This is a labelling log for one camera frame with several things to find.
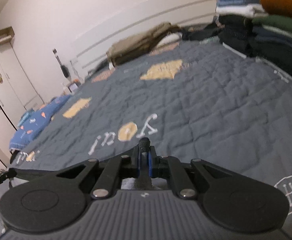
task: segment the silver bolt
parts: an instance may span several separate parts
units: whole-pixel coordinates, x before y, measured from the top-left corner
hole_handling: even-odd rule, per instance
[[[182,189],[179,194],[182,196],[182,197],[193,197],[196,195],[196,191],[194,191],[193,189],[191,188],[185,188],[185,189]]]
[[[106,197],[108,195],[108,190],[104,189],[104,188],[99,188],[93,191],[93,195],[95,197]]]

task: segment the black object hanging on wall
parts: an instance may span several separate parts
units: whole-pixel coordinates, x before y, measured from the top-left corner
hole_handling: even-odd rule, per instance
[[[65,65],[63,65],[63,64],[61,63],[61,61],[59,60],[59,57],[57,56],[57,51],[56,51],[56,49],[53,49],[53,53],[54,53],[54,55],[55,55],[55,58],[56,58],[57,61],[59,62],[59,65],[61,66],[61,70],[62,70],[62,72],[63,72],[64,77],[68,78],[68,77],[69,77],[69,71],[68,71],[68,68],[67,68]]]

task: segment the mattress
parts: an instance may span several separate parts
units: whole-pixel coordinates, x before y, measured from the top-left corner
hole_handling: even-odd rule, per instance
[[[216,39],[181,41],[96,73],[12,166],[103,160],[143,136],[158,155],[201,158],[280,189],[290,203],[282,231],[247,239],[292,239],[292,82]]]

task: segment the wardrobe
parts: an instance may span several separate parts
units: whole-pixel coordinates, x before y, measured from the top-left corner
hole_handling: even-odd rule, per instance
[[[42,104],[11,44],[0,45],[0,162],[7,163],[11,157],[9,142],[21,116],[31,108],[37,110]]]

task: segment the cardboard box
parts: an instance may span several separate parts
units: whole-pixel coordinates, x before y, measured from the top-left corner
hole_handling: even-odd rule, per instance
[[[0,30],[0,45],[8,43],[15,36],[12,26]]]

